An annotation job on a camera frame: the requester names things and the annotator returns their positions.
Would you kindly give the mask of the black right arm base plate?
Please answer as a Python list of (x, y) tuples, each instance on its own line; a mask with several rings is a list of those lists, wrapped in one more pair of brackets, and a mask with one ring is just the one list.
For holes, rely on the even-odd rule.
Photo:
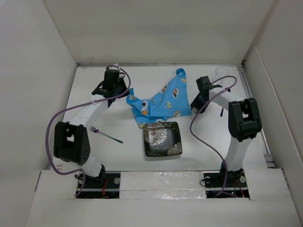
[(224, 176), (219, 171), (203, 172), (200, 185), (205, 188), (206, 198), (250, 198), (247, 180), (244, 172), (240, 175), (228, 177), (224, 183)]

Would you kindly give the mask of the black floral square plate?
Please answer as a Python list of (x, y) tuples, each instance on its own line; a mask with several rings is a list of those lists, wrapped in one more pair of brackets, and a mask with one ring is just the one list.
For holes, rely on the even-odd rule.
[(147, 123), (143, 127), (143, 139), (147, 157), (172, 157), (183, 153), (177, 122)]

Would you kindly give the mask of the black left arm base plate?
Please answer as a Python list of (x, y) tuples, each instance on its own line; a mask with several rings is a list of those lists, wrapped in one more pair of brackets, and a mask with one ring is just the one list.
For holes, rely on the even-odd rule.
[(86, 176), (83, 183), (83, 174), (75, 175), (78, 180), (76, 198), (79, 199), (119, 199), (120, 197), (120, 172), (106, 171), (101, 180)]

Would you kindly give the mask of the blue patterned cloth napkin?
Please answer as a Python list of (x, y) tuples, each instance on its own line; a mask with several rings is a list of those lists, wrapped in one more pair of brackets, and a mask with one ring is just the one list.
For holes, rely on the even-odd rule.
[(134, 90), (130, 89), (126, 103), (131, 106), (139, 128), (147, 123), (191, 115), (185, 70), (177, 69), (175, 77), (150, 99), (139, 99), (134, 95)]

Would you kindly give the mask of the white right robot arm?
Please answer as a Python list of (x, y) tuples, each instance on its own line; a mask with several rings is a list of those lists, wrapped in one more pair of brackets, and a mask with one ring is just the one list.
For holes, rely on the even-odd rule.
[(241, 177), (248, 147), (262, 129), (258, 103), (254, 98), (245, 99), (232, 94), (230, 89), (234, 83), (224, 88), (211, 82), (207, 76), (198, 78), (196, 83), (199, 93), (190, 107), (197, 110), (197, 115), (203, 113), (211, 102), (228, 112), (231, 142), (218, 178), (222, 185), (230, 186)]

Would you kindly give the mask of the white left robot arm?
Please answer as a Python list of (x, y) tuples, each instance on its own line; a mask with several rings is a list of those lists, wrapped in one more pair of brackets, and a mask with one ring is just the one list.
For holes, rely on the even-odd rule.
[(67, 122), (58, 122), (55, 126), (54, 157), (78, 166), (97, 188), (103, 186), (106, 179), (103, 165), (90, 154), (88, 131), (116, 99), (129, 94), (126, 76), (117, 65), (106, 67), (104, 80), (92, 91), (90, 101)]

